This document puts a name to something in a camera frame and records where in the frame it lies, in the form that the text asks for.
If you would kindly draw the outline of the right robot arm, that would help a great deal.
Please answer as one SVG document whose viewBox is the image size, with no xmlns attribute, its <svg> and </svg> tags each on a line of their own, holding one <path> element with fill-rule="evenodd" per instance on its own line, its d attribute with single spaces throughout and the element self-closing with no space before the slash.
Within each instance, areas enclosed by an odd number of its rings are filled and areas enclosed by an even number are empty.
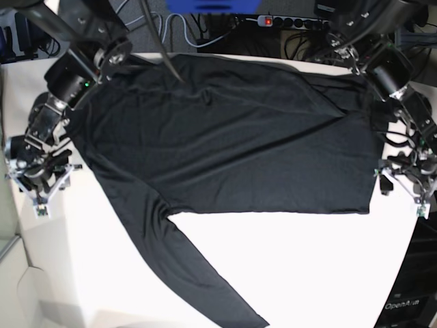
<svg viewBox="0 0 437 328">
<path fill-rule="evenodd" d="M 132 50 L 128 30 L 109 1 L 60 1 L 52 11 L 43 1 L 2 1 L 68 50 L 44 75 L 47 91 L 35 100 L 23 135 L 5 143 L 7 177 L 32 202 L 36 217 L 48 217 L 48 203 L 81 169 L 68 158 L 70 140 L 61 128 L 68 113 L 82 108 L 91 94 L 126 61 Z"/>
</svg>

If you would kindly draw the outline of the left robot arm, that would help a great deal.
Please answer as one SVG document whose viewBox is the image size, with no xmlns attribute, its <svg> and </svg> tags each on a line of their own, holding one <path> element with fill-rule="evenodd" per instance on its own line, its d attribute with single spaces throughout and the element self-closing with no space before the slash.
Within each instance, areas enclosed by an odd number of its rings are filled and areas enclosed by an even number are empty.
<svg viewBox="0 0 437 328">
<path fill-rule="evenodd" d="M 331 16 L 328 51 L 340 56 L 351 72 L 368 82 L 381 101 L 395 104 L 394 115 L 406 127 L 404 142 L 389 139 L 394 148 L 409 147 L 381 160 L 376 173 L 380 191 L 387 194 L 401 176 L 413 183 L 406 188 L 416 205 L 417 217 L 427 219 L 436 192 L 436 121 L 424 95 L 411 82 L 413 67 L 401 49 L 396 31 L 425 6 L 435 1 L 338 1 Z"/>
</svg>

